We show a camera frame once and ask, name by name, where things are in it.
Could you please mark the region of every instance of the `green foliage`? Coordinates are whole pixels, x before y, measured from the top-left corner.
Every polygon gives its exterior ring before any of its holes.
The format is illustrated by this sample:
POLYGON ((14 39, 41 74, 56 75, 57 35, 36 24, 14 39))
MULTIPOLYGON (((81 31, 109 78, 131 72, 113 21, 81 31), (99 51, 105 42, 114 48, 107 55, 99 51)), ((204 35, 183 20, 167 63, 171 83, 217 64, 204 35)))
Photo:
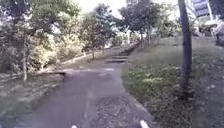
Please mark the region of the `green foliage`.
POLYGON ((214 14, 219 15, 221 19, 224 19, 224 1, 222 0, 209 0, 211 8, 214 14))
POLYGON ((132 32, 130 34, 130 42, 131 43, 139 42, 139 35, 137 33, 132 32))
POLYGON ((156 24, 159 13, 159 5, 150 0, 140 0, 133 6, 120 9, 123 19, 119 25, 133 32, 143 33, 156 24))
POLYGON ((121 46, 121 44, 123 43, 123 38, 122 36, 115 36, 112 40, 112 46, 121 46))
POLYGON ((169 4, 163 4, 160 8, 159 20, 156 24, 158 32, 161 37, 173 36, 174 32, 177 31, 177 23, 169 20, 170 12, 173 11, 173 6, 169 4))
POLYGON ((81 52, 82 46, 77 38, 80 12, 77 4, 39 0, 15 3, 15 0, 0 2, 1 14, 7 12, 1 15, 0 26, 0 57, 4 59, 0 62, 2 72, 21 71, 21 51, 25 40, 30 71, 75 57, 81 52))
POLYGON ((80 39, 86 41, 84 51, 100 49, 108 39, 114 37, 114 17, 109 6, 99 4, 93 12, 84 17, 80 29, 80 39))

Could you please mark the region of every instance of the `tree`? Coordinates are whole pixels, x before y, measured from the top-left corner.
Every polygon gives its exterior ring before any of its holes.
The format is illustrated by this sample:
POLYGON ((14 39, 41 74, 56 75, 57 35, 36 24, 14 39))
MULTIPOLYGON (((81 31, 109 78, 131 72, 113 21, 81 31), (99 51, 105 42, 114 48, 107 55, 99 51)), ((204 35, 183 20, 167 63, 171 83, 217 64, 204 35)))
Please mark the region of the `tree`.
POLYGON ((162 4, 160 7, 159 19, 156 24, 160 36, 170 37, 173 36, 174 32, 177 31, 177 26, 179 22, 175 22, 169 19, 171 12, 174 11, 174 7, 171 4, 162 4))
POLYGON ((219 15, 220 19, 224 19, 224 1, 223 0, 209 0, 213 14, 219 15))
POLYGON ((140 0, 133 6, 120 9, 120 14, 123 17, 120 24, 133 32, 140 33, 141 42, 143 41, 143 34, 146 32, 150 43, 150 30, 156 24, 159 13, 158 4, 150 0, 140 0))
POLYGON ((12 42, 23 54, 23 79, 27 79, 27 52, 32 36, 54 33, 52 28, 64 28, 65 19, 60 13, 77 15, 79 10, 65 1, 56 3, 39 0, 2 0, 0 2, 3 17, 11 17, 13 33, 12 42))
POLYGON ((122 36, 120 35, 115 36, 111 43, 113 47, 121 46, 121 44, 123 43, 122 36))
POLYGON ((190 79, 191 63, 192 63, 191 33, 189 28, 185 1, 178 0, 178 4, 180 9, 180 19, 181 19, 182 32, 183 32, 183 81, 182 81, 183 96, 182 98, 187 99, 188 93, 189 93, 189 79, 190 79))
POLYGON ((80 38, 87 41, 84 51, 91 49, 93 59, 94 51, 105 47, 105 43, 116 35, 113 27, 114 17, 109 6, 99 4, 93 12, 84 17, 81 25, 80 38))

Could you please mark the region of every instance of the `white object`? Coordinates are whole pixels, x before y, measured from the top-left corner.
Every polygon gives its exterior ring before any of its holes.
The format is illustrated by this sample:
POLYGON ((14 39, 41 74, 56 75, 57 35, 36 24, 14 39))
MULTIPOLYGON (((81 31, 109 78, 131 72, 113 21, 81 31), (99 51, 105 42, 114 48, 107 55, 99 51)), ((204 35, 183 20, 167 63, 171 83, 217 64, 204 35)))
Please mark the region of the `white object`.
POLYGON ((77 128, 77 127, 75 125, 73 125, 72 128, 77 128))
POLYGON ((141 128, 150 128, 144 120, 140 121, 140 126, 141 126, 141 128))

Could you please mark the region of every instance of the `vegetation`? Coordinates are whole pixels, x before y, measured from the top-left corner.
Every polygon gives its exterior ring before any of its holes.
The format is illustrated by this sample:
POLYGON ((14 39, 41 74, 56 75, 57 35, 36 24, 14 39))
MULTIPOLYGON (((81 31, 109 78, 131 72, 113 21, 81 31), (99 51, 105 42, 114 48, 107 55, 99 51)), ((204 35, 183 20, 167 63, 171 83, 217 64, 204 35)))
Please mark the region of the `vegetation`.
POLYGON ((104 49, 108 39, 116 35, 113 27, 115 18, 112 16, 109 6, 99 4, 93 12, 84 17, 80 28, 80 39, 86 41, 84 50, 94 51, 104 49))
POLYGON ((224 19, 224 3, 221 0, 209 0, 212 11, 215 15, 220 16, 221 19, 224 19))
POLYGON ((62 77, 52 74, 29 74, 24 82, 16 76, 0 76, 0 125, 13 128, 21 116, 31 113, 55 88, 62 77))
POLYGON ((27 69, 40 70, 57 60, 57 54, 64 48, 62 44, 72 40, 74 30, 71 29, 76 27, 72 24, 80 11, 76 4, 64 2, 37 4, 35 1, 17 3, 12 0, 2 2, 1 7, 1 47, 4 49, 1 56, 11 56, 11 59, 2 57, 5 60, 1 61, 1 69, 5 70, 1 72, 20 72, 23 69, 24 81, 27 79, 27 69), (67 35, 70 38, 58 43, 54 40, 56 35, 58 40, 64 40, 67 35))
POLYGON ((179 22, 169 20, 170 12, 173 12, 173 6, 169 4, 163 4, 160 8, 159 20, 156 24, 158 32, 162 38, 174 36, 179 27, 179 22))
POLYGON ((123 29, 141 34, 141 40, 143 40, 143 34, 147 33, 150 43, 151 29, 158 21, 159 13, 159 5, 150 0, 140 0, 135 5, 120 9, 120 14, 123 17, 120 25, 123 29))
POLYGON ((223 51, 209 38, 193 38, 189 90, 194 94, 183 101, 179 99, 183 74, 181 40, 162 39, 161 45, 132 55, 133 63, 124 69, 123 83, 164 128, 221 128, 223 51))

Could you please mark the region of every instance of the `green grass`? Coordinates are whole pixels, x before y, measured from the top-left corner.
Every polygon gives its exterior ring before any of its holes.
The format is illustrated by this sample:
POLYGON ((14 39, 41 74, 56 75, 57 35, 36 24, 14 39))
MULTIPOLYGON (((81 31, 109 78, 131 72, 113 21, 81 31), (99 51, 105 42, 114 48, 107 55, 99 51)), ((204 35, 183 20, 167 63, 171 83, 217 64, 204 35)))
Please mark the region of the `green grass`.
POLYGON ((208 117, 208 115, 215 117, 215 114, 211 113, 220 112, 224 108, 222 103, 224 94, 222 94, 221 99, 218 100, 221 105, 210 110, 214 106, 213 98, 218 89, 208 89, 215 82, 211 82, 212 80, 208 76, 214 76, 212 71, 217 69, 218 62, 224 58, 220 56, 221 50, 213 44, 200 42, 194 44, 190 89, 195 93, 189 101, 181 101, 178 98, 181 92, 181 52, 181 46, 174 47, 167 44, 137 53, 132 57, 137 63, 132 63, 129 68, 124 69, 125 88, 146 107, 155 117, 155 121, 164 128, 223 127, 222 121, 217 123, 216 119, 208 117))

